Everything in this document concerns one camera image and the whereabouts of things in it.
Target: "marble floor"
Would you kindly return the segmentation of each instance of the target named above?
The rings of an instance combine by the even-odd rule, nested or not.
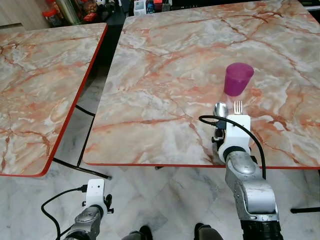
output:
[[[87,82],[78,104],[95,112],[106,69],[99,68]],[[56,158],[76,164],[92,117],[75,110]],[[114,214],[106,215],[98,240],[120,240],[148,224],[155,240],[192,240],[197,222],[210,224],[225,240],[241,240],[242,230],[223,168],[92,167],[112,176],[105,194],[113,196]],[[64,190],[80,187],[90,174],[52,163],[44,177],[0,177],[0,239],[53,240],[56,228],[40,206]],[[320,206],[320,178],[316,170],[268,170],[285,240],[319,240],[320,213],[291,214],[292,207]],[[47,206],[49,213],[69,227],[82,211],[84,193],[71,192]]]

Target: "table top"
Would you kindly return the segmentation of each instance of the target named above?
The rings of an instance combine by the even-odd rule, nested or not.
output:
[[[107,30],[105,23],[0,34],[0,175],[44,175]]]
[[[129,17],[83,160],[90,165],[219,167],[216,102],[242,100],[269,168],[320,168],[320,26],[296,0]],[[229,64],[255,74],[224,94]],[[252,152],[260,161],[258,149]]]

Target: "purple cup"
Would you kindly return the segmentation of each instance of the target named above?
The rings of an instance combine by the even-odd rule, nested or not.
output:
[[[255,70],[252,66],[235,62],[230,64],[225,71],[224,92],[231,96],[239,96],[248,85]]]

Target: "black shoe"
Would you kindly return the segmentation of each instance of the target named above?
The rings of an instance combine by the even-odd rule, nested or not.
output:
[[[147,225],[142,226],[140,228],[139,232],[143,233],[143,235],[145,236],[146,240],[153,240],[151,229],[150,229],[149,226],[147,226]]]
[[[199,240],[199,228],[201,228],[204,224],[201,222],[198,222],[195,226],[194,226],[194,240]]]

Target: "table leg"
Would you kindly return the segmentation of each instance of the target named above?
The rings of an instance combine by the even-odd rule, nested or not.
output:
[[[85,113],[85,114],[88,114],[88,115],[90,115],[90,116],[92,116],[92,117],[95,117],[95,116],[96,116],[94,113],[85,110],[84,108],[80,107],[80,106],[77,105],[77,104],[75,105],[75,108],[76,108],[76,109],[79,109],[81,112],[83,112],[83,113]]]
[[[79,166],[75,166],[75,165],[72,165],[70,163],[67,163],[65,161],[61,161],[57,158],[53,158],[53,161],[57,164],[61,164],[67,168],[71,168],[71,169],[74,169],[74,170],[78,170],[80,172],[84,172],[84,173],[87,173],[87,174],[92,174],[92,175],[96,175],[100,178],[104,178],[104,179],[109,179],[111,180],[112,179],[112,176],[108,176],[108,175],[105,175],[105,174],[102,174],[100,172],[96,172],[96,171],[92,171],[92,170],[89,170],[89,169],[86,169],[86,168],[82,168],[82,167],[79,167]]]
[[[83,113],[88,114],[88,115],[90,115],[90,116],[93,117],[93,118],[92,118],[92,121],[91,121],[90,128],[89,128],[89,132],[88,132],[88,134],[86,135],[86,138],[85,138],[85,141],[84,141],[84,144],[83,144],[83,147],[82,147],[81,154],[80,154],[80,156],[79,156],[78,162],[77,162],[77,164],[76,164],[76,166],[75,166],[75,165],[72,165],[72,164],[70,164],[70,163],[68,163],[68,162],[65,162],[65,161],[62,161],[62,160],[60,160],[60,159],[57,159],[57,158],[55,158],[55,157],[53,158],[53,161],[54,161],[55,163],[57,163],[57,164],[61,164],[61,165],[65,166],[65,167],[67,167],[67,168],[71,168],[71,169],[78,170],[78,171],[81,171],[81,172],[84,172],[84,173],[87,173],[87,174],[92,174],[92,175],[96,175],[96,176],[101,177],[101,178],[104,178],[104,179],[109,179],[109,180],[111,180],[111,179],[112,179],[112,176],[108,176],[108,175],[102,174],[102,173],[100,173],[100,172],[96,172],[96,171],[92,171],[92,170],[89,170],[89,169],[80,167],[81,160],[82,160],[82,158],[83,158],[83,156],[84,156],[84,152],[85,152],[85,149],[86,149],[86,145],[87,145],[87,141],[88,141],[88,138],[89,138],[89,134],[90,134],[90,132],[91,132],[91,128],[92,128],[92,125],[93,125],[93,123],[94,123],[94,120],[95,120],[95,116],[96,116],[96,115],[95,115],[94,113],[92,113],[92,112],[89,112],[89,111],[85,110],[84,108],[82,108],[82,107],[80,107],[80,106],[78,106],[78,105],[75,105],[75,107],[76,107],[77,109],[79,109],[80,111],[82,111]]]
[[[290,212],[293,214],[317,213],[320,212],[320,207],[291,208]]]

